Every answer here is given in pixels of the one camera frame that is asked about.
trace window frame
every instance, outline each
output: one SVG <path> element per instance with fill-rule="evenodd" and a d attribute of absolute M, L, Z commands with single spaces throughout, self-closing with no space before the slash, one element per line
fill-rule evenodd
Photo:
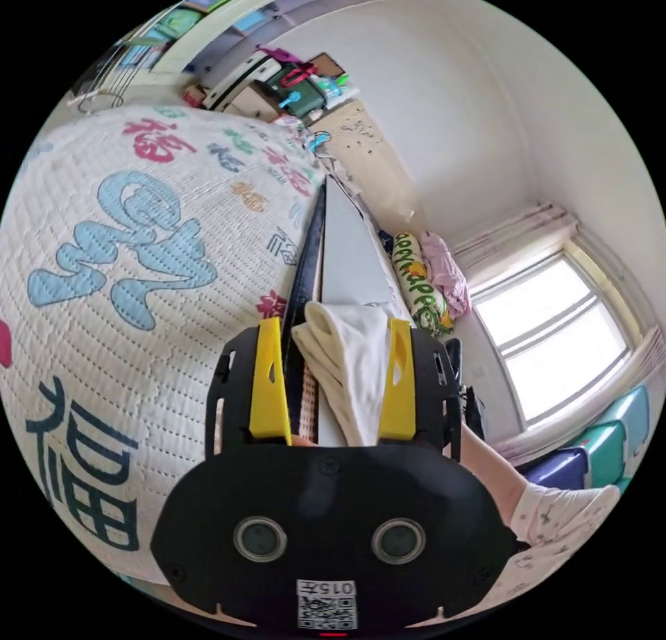
<path fill-rule="evenodd" d="M 518 284 L 521 284 L 522 282 L 528 281 L 529 279 L 539 275 L 544 270 L 547 270 L 550 266 L 553 266 L 555 263 L 559 263 L 560 261 L 566 262 L 567 265 L 573 269 L 573 271 L 587 286 L 589 294 L 579 300 L 576 304 L 560 312 L 539 326 L 529 330 L 527 333 L 524 333 L 501 346 L 496 345 L 489 328 L 486 326 L 479 311 L 476 310 L 476 305 L 485 302 L 486 300 L 489 300 L 490 298 L 495 297 L 496 295 L 499 295 L 504 291 L 517 286 Z M 628 357 L 630 357 L 635 349 L 633 338 L 631 337 L 629 330 L 626 328 L 623 320 L 617 314 L 605 292 L 592 280 L 592 278 L 586 272 L 585 268 L 583 268 L 571 254 L 567 253 L 566 249 L 560 249 L 554 254 L 550 254 L 545 259 L 541 259 L 536 263 L 531 263 L 528 267 L 514 273 L 510 277 L 503 277 L 498 282 L 490 284 L 490 286 L 486 285 L 478 293 L 472 294 L 472 302 L 474 304 L 474 313 L 479 320 L 479 323 L 481 324 L 486 337 L 488 337 L 490 345 L 495 351 L 495 355 L 500 367 L 502 368 L 504 378 L 509 385 L 509 390 L 511 391 L 513 403 L 520 420 L 521 430 L 523 432 L 541 424 L 549 418 L 552 418 L 555 416 L 555 414 L 561 412 L 567 406 L 575 403 L 580 397 L 585 395 L 598 383 L 603 381 L 603 379 L 606 378 L 615 368 L 617 368 L 622 361 L 625 361 Z M 622 350 L 622 353 L 620 353 L 618 357 L 605 370 L 603 370 L 594 379 L 588 382 L 584 387 L 579 389 L 576 393 L 570 395 L 568 398 L 555 405 L 554 407 L 551 407 L 548 411 L 545 411 L 544 413 L 534 416 L 528 420 L 525 417 L 522 404 L 520 402 L 520 397 L 515 388 L 515 384 L 513 383 L 513 379 L 511 378 L 509 367 L 506 364 L 507 360 L 517 356 L 519 353 L 523 353 L 524 351 L 531 349 L 549 337 L 554 336 L 568 325 L 576 322 L 585 313 L 593 309 L 598 304 L 602 305 L 606 309 L 606 312 L 622 336 L 624 341 L 624 349 Z"/>

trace label sticker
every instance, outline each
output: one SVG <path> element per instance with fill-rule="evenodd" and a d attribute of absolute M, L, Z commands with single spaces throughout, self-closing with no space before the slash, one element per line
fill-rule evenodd
<path fill-rule="evenodd" d="M 358 628 L 353 580 L 296 580 L 298 627 L 348 631 Z"/>

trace white quilted blanket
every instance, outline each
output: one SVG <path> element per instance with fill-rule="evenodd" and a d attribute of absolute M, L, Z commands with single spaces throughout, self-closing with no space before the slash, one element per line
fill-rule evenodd
<path fill-rule="evenodd" d="M 225 342 L 283 312 L 324 178 L 277 126 L 122 107 L 26 156 L 0 225 L 0 397 L 69 529 L 163 582 L 149 542 L 203 459 Z"/>

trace yellow bracket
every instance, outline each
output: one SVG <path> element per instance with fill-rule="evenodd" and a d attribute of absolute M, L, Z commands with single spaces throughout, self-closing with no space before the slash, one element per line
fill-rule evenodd
<path fill-rule="evenodd" d="M 378 439 L 411 441 L 416 434 L 416 387 L 408 321 L 391 319 L 391 351 Z"/>
<path fill-rule="evenodd" d="M 278 317 L 265 319 L 259 324 L 250 434 L 259 440 L 283 438 L 287 446 L 291 446 Z"/>

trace white curtain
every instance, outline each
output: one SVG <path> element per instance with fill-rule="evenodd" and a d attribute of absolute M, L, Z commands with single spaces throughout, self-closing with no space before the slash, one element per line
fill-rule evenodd
<path fill-rule="evenodd" d="M 620 371 L 584 404 L 556 420 L 492 444 L 515 467 L 547 455 L 573 440 L 618 397 L 650 381 L 666 363 L 666 339 L 659 326 L 651 328 Z"/>
<path fill-rule="evenodd" d="M 521 262 L 557 251 L 577 231 L 578 221 L 561 206 L 530 205 L 450 249 L 474 291 Z"/>

